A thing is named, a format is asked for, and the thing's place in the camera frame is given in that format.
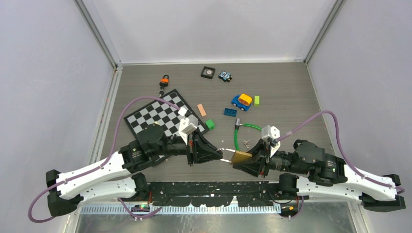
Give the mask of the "brass padlock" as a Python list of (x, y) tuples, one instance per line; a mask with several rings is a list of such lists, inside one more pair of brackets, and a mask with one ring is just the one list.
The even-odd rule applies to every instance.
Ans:
[(224, 158), (221, 159), (222, 162), (226, 162), (231, 165), (246, 161), (253, 157), (253, 155), (250, 153), (239, 151), (239, 150), (233, 150), (233, 149), (218, 148), (217, 151), (220, 151), (223, 153), (224, 152), (232, 153), (232, 157), (230, 159), (224, 159)]

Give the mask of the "green cable lock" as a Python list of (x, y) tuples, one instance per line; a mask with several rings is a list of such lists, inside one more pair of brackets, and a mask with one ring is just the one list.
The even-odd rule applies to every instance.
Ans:
[(247, 149), (245, 145), (242, 143), (242, 141), (251, 140), (251, 139), (247, 139), (245, 136), (241, 134), (244, 131), (243, 128), (247, 129), (248, 132), (250, 132), (252, 129), (259, 131), (259, 132), (261, 131), (261, 127), (254, 125), (254, 124), (250, 124), (250, 123), (242, 123), (240, 118), (237, 118), (235, 120), (235, 125), (234, 125), (234, 147), (236, 150), (240, 150), (241, 145), (243, 145), (243, 147)]

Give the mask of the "silver lock keys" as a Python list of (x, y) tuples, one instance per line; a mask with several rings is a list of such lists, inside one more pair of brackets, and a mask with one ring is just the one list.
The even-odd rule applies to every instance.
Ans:
[(242, 143), (245, 145), (245, 147), (246, 147), (247, 149), (250, 148), (249, 142), (250, 142), (250, 140), (243, 140), (243, 141), (242, 141)]

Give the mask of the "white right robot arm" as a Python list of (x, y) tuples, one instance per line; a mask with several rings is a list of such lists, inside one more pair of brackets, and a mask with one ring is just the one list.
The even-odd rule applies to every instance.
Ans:
[(398, 175), (376, 176), (355, 172), (347, 162), (328, 154), (307, 140), (296, 140), (294, 151), (279, 151), (263, 140), (248, 152), (236, 151), (231, 158), (234, 169), (254, 177), (266, 177), (270, 170), (280, 171), (275, 196), (278, 199), (331, 197), (359, 203), (373, 212), (392, 212), (406, 208), (397, 192)]

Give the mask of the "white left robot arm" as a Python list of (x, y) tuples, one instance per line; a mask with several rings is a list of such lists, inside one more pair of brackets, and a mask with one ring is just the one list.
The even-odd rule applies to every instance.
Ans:
[(75, 211), (80, 205), (104, 199), (135, 198), (143, 201), (150, 188), (143, 170), (158, 165), (170, 156), (185, 155), (188, 164), (220, 160), (223, 153), (207, 141), (199, 130), (184, 136), (166, 136), (158, 124), (150, 124), (137, 139), (114, 152), (106, 160), (61, 173), (46, 173), (50, 188), (47, 204), (52, 217)]

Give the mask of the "green toy brick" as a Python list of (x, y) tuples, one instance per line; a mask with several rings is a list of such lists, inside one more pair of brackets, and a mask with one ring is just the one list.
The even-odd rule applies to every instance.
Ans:
[(214, 124), (214, 122), (213, 122), (211, 119), (207, 120), (207, 121), (205, 122), (205, 124), (206, 124), (206, 126), (208, 127), (208, 129), (209, 129), (210, 131), (213, 130), (213, 129), (215, 129), (215, 124)]

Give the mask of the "small wooden block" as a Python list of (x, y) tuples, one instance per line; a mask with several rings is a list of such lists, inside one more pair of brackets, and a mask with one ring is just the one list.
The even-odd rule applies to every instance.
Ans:
[(197, 105), (197, 108), (198, 108), (198, 110), (199, 110), (199, 112), (200, 112), (200, 114), (201, 114), (202, 117), (205, 117), (205, 116), (207, 115), (207, 113), (206, 113), (206, 111), (205, 111), (205, 109), (204, 109), (204, 107), (203, 107), (202, 104), (198, 104), (198, 105)]

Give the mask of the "blue toy brick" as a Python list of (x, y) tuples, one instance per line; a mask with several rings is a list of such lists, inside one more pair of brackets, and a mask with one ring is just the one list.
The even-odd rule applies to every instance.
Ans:
[(225, 116), (236, 117), (237, 116), (237, 110), (236, 109), (231, 109), (231, 108), (225, 108), (223, 114)]

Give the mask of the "black white chessboard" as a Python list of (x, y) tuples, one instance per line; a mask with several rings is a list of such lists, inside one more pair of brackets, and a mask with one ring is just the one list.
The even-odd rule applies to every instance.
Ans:
[[(178, 107), (186, 108), (189, 115), (195, 116), (198, 119), (198, 130), (200, 133), (207, 133), (209, 131), (206, 124), (200, 117), (198, 117), (195, 111), (176, 89), (164, 94), (161, 98)], [(153, 123), (158, 123), (162, 126), (166, 136), (177, 135), (179, 123), (182, 118), (183, 117), (178, 114), (178, 110), (175, 108), (166, 103), (154, 100), (125, 116), (123, 119), (133, 136), (137, 137), (137, 134), (140, 131)]]

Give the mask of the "blue yellow toy car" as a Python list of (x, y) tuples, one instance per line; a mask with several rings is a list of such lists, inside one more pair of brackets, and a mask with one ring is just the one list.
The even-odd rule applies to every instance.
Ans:
[(253, 99), (245, 94), (242, 93), (240, 95), (236, 95), (232, 100), (231, 100), (231, 104), (235, 107), (240, 108), (242, 111), (248, 111), (249, 108), (251, 107), (253, 102)]

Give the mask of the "orange black padlock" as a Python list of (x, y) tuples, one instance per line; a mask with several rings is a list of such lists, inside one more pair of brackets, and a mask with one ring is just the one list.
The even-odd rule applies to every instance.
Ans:
[(159, 83), (161, 89), (164, 89), (169, 85), (169, 75), (164, 75)]

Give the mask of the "lime green block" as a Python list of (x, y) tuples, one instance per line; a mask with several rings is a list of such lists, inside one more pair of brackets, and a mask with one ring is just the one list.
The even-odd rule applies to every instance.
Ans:
[(254, 106), (260, 105), (260, 96), (254, 96)]

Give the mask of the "black square box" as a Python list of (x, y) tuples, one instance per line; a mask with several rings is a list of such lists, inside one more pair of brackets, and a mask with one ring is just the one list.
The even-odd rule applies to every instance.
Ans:
[(213, 79), (216, 69), (212, 67), (204, 66), (201, 72), (201, 77), (207, 79)]

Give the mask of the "blue owl toy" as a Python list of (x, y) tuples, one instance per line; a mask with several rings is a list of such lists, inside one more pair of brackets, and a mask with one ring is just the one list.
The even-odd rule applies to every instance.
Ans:
[(223, 80), (224, 82), (230, 82), (233, 78), (233, 76), (231, 75), (231, 73), (222, 71), (219, 75), (218, 78)]

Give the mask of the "aluminium frame rail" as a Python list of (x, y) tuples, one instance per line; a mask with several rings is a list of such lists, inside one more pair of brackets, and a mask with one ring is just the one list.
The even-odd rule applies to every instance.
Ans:
[(123, 71), (123, 64), (120, 64), (113, 71), (112, 78), (108, 86), (106, 96), (103, 99), (103, 107), (98, 117), (98, 125), (94, 136), (93, 147), (90, 151), (88, 165), (93, 164), (101, 159), (104, 142), (110, 124), (111, 114), (115, 103), (121, 75)]

